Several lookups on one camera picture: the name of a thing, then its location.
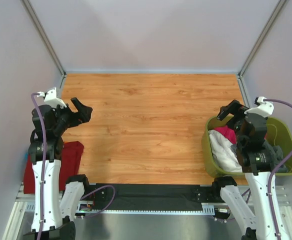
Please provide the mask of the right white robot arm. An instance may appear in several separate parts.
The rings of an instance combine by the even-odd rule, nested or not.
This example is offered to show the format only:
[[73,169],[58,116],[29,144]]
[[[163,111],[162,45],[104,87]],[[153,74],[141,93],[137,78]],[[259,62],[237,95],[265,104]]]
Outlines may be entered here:
[[229,114],[227,126],[236,135],[236,157],[242,167],[252,195],[253,208],[243,199],[235,180],[230,176],[217,177],[212,183],[211,196],[224,201],[241,230],[243,240],[287,240],[275,192],[275,155],[265,147],[266,121],[273,104],[257,98],[257,106],[248,108],[233,100],[220,108],[219,121]]

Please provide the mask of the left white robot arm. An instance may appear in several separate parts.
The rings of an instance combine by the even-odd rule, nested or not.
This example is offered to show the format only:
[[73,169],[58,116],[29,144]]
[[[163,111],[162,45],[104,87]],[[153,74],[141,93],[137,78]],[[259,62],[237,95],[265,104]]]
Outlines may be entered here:
[[31,134],[28,155],[35,181],[35,214],[25,240],[73,240],[76,237],[74,218],[79,201],[90,197],[91,188],[84,174],[66,180],[59,195],[59,176],[62,166],[63,133],[91,119],[93,109],[76,97],[71,99],[76,112],[68,105],[36,105],[32,110],[35,126]]

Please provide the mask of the pink t-shirt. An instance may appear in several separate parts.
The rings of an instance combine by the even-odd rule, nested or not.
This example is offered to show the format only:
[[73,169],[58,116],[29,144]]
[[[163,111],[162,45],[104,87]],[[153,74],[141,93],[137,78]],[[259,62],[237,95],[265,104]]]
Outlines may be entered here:
[[236,135],[234,130],[230,129],[228,126],[220,126],[214,128],[215,131],[222,134],[226,139],[228,139],[232,144],[236,144]]

